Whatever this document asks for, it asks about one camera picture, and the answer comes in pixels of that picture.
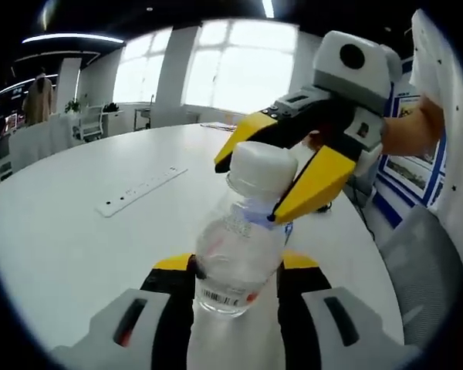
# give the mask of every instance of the window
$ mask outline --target window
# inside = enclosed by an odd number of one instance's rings
[[[150,102],[156,98],[170,35],[171,29],[163,29],[127,43],[118,65],[114,102]]]
[[[194,47],[184,103],[251,113],[289,91],[298,30],[278,22],[206,22]]]

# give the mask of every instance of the white wall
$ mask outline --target white wall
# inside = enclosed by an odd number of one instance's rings
[[[77,99],[86,100],[90,106],[100,106],[113,101],[121,54],[122,49],[118,49],[83,69],[79,78]]]
[[[181,104],[197,32],[198,27],[195,26],[177,29],[171,33],[153,106],[152,127],[190,122],[191,118],[188,114],[186,117],[186,113],[198,114],[199,122],[237,123],[244,116],[240,113],[210,107]],[[312,81],[314,55],[321,41],[322,38],[319,36],[299,32],[290,92]],[[78,97],[82,99],[82,96],[87,93],[87,101],[90,105],[110,102],[113,98],[120,56],[121,50],[117,50],[85,68],[79,79]],[[120,108],[126,111],[126,117],[130,120],[133,120],[135,106],[144,105],[120,104]],[[142,126],[144,122],[144,119],[138,119],[137,125]]]
[[[76,94],[77,76],[79,75],[81,58],[65,58],[60,67],[56,83],[56,112],[62,113],[65,105]]]

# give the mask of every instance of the white table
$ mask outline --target white table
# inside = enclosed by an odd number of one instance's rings
[[[140,287],[157,261],[194,250],[199,219],[226,187],[212,160],[228,136],[200,125],[128,133],[57,153],[0,184],[0,275],[45,348],[74,344],[90,318]],[[302,146],[293,152],[301,164],[309,157]],[[171,166],[188,171],[111,218],[95,211]],[[389,275],[343,194],[329,213],[296,220],[289,247],[316,259],[332,286],[365,301],[403,342]]]

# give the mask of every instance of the barcode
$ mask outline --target barcode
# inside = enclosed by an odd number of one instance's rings
[[[240,301],[239,299],[233,299],[230,297],[224,297],[218,293],[214,293],[212,291],[207,291],[206,289],[202,290],[204,296],[206,296],[209,299],[212,299],[215,302],[218,302],[219,304],[227,304],[229,306],[236,306],[238,302]]]

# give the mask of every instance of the white cabinet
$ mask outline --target white cabinet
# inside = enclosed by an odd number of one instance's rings
[[[129,133],[132,127],[126,120],[124,111],[103,113],[103,137],[110,137],[121,135],[122,133]]]

